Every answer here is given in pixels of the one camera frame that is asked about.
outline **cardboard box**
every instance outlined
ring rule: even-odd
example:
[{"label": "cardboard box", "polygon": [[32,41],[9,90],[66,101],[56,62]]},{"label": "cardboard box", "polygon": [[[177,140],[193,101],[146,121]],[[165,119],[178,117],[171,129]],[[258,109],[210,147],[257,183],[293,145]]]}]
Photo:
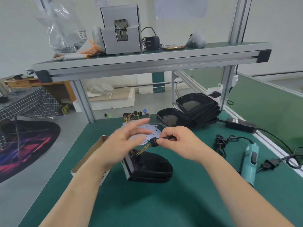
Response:
[{"label": "cardboard box", "polygon": [[[109,136],[102,135],[101,138],[89,149],[85,156],[78,162],[78,164],[71,170],[71,175],[74,176],[79,168],[86,162],[86,160],[108,139]],[[100,185],[104,182],[110,170],[103,174]]]}]

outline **right hand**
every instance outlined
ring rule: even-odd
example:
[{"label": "right hand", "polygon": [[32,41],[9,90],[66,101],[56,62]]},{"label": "right hand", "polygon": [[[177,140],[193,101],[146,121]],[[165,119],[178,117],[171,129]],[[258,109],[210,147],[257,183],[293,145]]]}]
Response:
[{"label": "right hand", "polygon": [[[175,136],[176,140],[161,139],[166,136]],[[209,150],[213,151],[204,142],[202,142],[195,134],[184,126],[166,127],[163,129],[157,143],[162,147],[169,148],[180,156],[200,162],[201,158]]]}]

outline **phone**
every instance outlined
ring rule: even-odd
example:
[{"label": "phone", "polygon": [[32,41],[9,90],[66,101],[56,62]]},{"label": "phone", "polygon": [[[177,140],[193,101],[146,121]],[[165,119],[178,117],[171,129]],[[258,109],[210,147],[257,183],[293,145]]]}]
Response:
[{"label": "phone", "polygon": [[164,51],[181,50],[181,49],[185,49],[185,45],[172,44],[172,45],[161,46],[160,48]]}]

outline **power adapter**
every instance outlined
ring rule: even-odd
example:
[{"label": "power adapter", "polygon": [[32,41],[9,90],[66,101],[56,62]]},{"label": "power adapter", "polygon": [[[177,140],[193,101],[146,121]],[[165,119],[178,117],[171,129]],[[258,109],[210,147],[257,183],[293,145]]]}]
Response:
[{"label": "power adapter", "polygon": [[146,50],[159,50],[160,49],[160,38],[157,36],[145,38],[145,49]]},{"label": "power adapter", "polygon": [[219,120],[219,122],[225,123],[225,126],[227,128],[231,128],[234,130],[240,130],[249,133],[255,133],[257,131],[257,126],[255,124],[241,119],[227,118],[226,121]]}]

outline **colorful rug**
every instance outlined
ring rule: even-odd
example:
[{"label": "colorful rug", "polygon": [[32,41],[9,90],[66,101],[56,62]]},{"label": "colorful rug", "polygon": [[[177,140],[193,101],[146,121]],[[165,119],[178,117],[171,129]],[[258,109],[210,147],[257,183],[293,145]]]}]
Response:
[{"label": "colorful rug", "polygon": [[27,168],[56,141],[60,126],[54,122],[18,121],[20,150],[14,122],[1,127],[7,145],[0,151],[0,183]]}]

